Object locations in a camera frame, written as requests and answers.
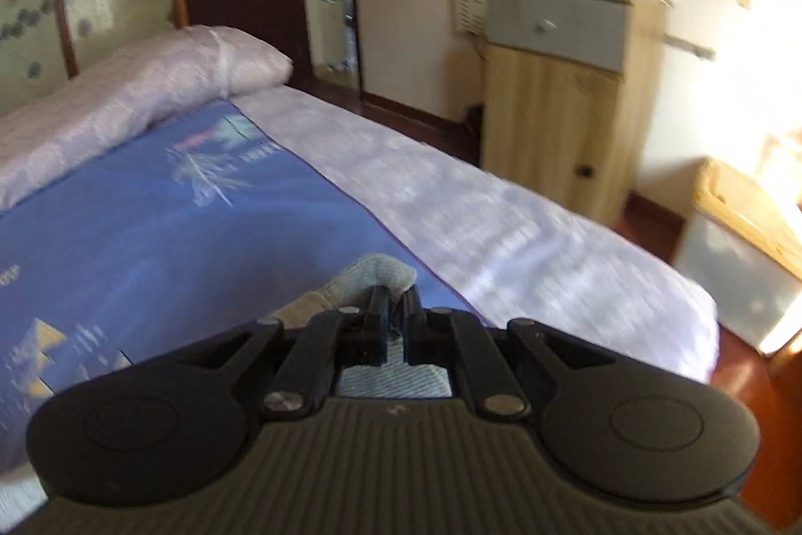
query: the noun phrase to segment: black device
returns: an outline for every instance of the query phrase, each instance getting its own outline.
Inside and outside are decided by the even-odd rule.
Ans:
[[[333,395],[393,328],[453,397]],[[375,287],[305,329],[250,323],[47,401],[27,448],[49,500],[17,532],[758,535],[736,496],[758,445],[710,387]]]

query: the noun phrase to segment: white bed sheet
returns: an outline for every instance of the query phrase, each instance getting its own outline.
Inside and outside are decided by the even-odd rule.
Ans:
[[[232,102],[370,210],[493,325],[532,317],[709,379],[719,346],[714,301],[611,230],[296,89]]]

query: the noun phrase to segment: pillow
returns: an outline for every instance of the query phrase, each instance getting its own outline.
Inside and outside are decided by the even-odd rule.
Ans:
[[[292,61],[237,29],[193,26],[124,47],[0,121],[0,211],[151,126],[282,85]]]

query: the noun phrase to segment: drawer handle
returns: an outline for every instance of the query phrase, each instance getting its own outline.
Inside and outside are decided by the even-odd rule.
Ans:
[[[576,174],[576,177],[586,178],[587,180],[592,180],[596,177],[596,167],[590,166],[589,164],[576,164],[576,168],[573,169],[573,172]]]
[[[535,26],[535,30],[539,33],[551,33],[554,29],[556,29],[556,24],[548,19],[543,19]]]

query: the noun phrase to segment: baseboard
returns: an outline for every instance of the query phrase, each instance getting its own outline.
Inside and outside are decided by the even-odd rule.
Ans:
[[[667,229],[681,232],[685,227],[686,220],[683,216],[675,214],[671,209],[657,204],[654,200],[649,200],[646,196],[641,196],[638,192],[630,192],[627,207],[631,211],[637,212],[640,216],[654,220],[655,223],[659,223]]]
[[[367,103],[368,105],[374,105],[374,107],[378,107],[380,109],[386,109],[388,112],[399,114],[400,116],[410,118],[411,120],[418,121],[424,125],[429,125],[435,129],[441,129],[460,134],[463,134],[465,131],[465,126],[461,123],[449,121],[447,118],[426,112],[423,109],[418,109],[417,107],[404,105],[398,101],[392,101],[390,98],[378,96],[377,94],[370,93],[369,91],[362,92],[362,102]]]

